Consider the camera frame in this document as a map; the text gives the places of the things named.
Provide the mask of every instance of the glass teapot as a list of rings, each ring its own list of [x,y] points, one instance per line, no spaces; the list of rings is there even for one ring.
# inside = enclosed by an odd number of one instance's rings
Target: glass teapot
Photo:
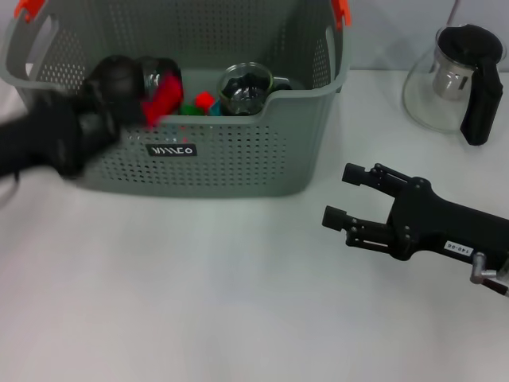
[[[503,94],[497,64],[505,55],[502,41],[479,26],[439,30],[435,47],[406,79],[405,109],[424,127],[485,144]]]

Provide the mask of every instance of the gray plastic basket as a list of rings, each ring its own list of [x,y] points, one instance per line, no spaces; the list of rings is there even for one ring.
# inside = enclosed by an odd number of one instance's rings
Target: gray plastic basket
[[[251,117],[171,115],[86,170],[89,189],[167,197],[264,197],[309,183],[328,112],[349,66],[348,28],[337,29],[331,0],[46,0],[31,22],[9,26],[0,76],[25,103],[35,92],[76,92],[111,54],[173,58],[186,101],[216,93],[223,71],[254,61],[303,90],[273,93]],[[45,21],[51,28],[29,74],[25,65]],[[197,156],[154,157],[147,144],[188,143]]]

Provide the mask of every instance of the teapot lid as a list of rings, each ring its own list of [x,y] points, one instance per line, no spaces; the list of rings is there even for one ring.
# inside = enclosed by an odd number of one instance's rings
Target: teapot lid
[[[476,25],[444,28],[437,44],[451,61],[470,68],[475,68],[485,58],[497,64],[503,58],[504,48],[499,38]]]

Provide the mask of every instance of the red object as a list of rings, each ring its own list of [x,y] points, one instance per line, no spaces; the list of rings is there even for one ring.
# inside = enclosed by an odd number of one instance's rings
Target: red object
[[[348,6],[348,0],[332,0],[332,8],[336,15],[336,28],[341,30],[344,24],[346,26],[352,25],[352,15],[350,14],[350,7]]]
[[[17,18],[21,10],[26,9],[28,14],[25,15],[25,21],[30,22],[37,16],[44,4],[45,0],[20,0],[14,10],[14,17]]]
[[[194,101],[196,107],[203,109],[205,114],[208,113],[208,109],[210,109],[214,103],[216,103],[216,100],[211,96],[209,92],[200,93]]]
[[[143,114],[149,127],[154,127],[162,116],[172,114],[184,100],[184,89],[178,77],[173,75],[162,79],[153,95],[152,102],[142,102]]]

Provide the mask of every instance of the white table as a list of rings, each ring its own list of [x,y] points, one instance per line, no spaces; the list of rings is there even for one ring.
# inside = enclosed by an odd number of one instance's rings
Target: white table
[[[350,73],[292,197],[128,197],[24,174],[0,210],[0,381],[507,381],[509,300],[469,266],[400,263],[321,227],[326,205],[387,218],[391,198],[340,181],[347,162],[509,217],[509,96],[473,148],[410,121],[405,76]],[[3,114],[21,108],[0,92]]]

